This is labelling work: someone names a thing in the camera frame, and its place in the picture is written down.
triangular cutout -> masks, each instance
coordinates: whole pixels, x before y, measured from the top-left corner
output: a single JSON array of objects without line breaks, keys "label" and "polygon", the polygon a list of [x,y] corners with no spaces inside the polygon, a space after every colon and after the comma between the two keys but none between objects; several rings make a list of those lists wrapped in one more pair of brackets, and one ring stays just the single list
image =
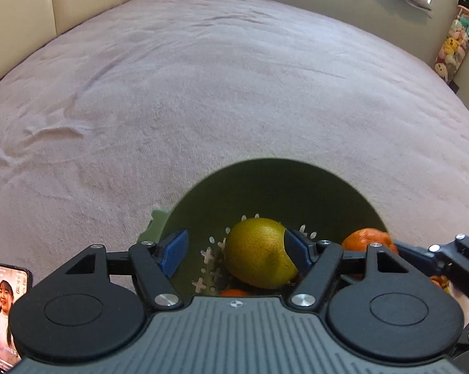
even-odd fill
[{"label": "triangular cutout", "polygon": [[394,260],[389,254],[385,252],[377,253],[378,271],[380,273],[407,273],[403,266]]},{"label": "triangular cutout", "polygon": [[88,254],[75,266],[68,270],[67,274],[93,274],[96,264],[96,255]]}]

green bowl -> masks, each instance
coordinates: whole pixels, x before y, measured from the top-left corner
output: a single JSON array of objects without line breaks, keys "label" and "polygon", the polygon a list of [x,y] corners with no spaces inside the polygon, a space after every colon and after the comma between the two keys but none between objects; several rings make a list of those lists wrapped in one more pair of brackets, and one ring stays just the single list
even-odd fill
[{"label": "green bowl", "polygon": [[171,278],[188,302],[195,294],[218,295],[229,285],[223,242],[232,226],[257,216],[316,241],[340,243],[363,228],[386,231],[377,212],[347,182],[307,163],[271,158],[243,161],[209,175],[171,211],[154,210],[138,242],[189,231],[189,252]]}]

woman on phone screen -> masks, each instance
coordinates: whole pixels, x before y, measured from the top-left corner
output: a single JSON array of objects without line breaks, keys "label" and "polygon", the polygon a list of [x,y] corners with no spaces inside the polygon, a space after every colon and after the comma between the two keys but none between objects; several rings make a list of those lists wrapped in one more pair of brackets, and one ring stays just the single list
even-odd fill
[{"label": "woman on phone screen", "polygon": [[11,366],[20,360],[9,329],[9,311],[13,301],[13,288],[6,280],[2,280],[0,283],[0,360]]}]

phone screen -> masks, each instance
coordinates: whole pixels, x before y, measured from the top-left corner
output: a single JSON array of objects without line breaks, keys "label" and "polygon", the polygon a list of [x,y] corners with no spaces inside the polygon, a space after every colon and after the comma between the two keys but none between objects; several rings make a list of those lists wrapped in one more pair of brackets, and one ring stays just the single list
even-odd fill
[{"label": "phone screen", "polygon": [[9,330],[9,311],[30,285],[31,273],[27,269],[0,265],[0,374],[21,360]]}]

black circular motor cover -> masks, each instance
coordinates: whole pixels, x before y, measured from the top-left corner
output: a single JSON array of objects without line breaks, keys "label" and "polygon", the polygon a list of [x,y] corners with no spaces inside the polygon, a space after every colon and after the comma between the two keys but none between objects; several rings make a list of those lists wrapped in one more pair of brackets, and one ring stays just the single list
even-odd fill
[{"label": "black circular motor cover", "polygon": [[86,362],[123,347],[143,327],[146,316],[139,298],[108,279],[106,250],[88,249],[79,259],[14,304],[9,322],[22,357]]},{"label": "black circular motor cover", "polygon": [[393,253],[389,257],[395,258],[397,272],[379,271],[377,254],[368,250],[363,281],[331,299],[327,321],[332,331],[378,360],[419,362],[448,352],[464,325],[460,305]]}]

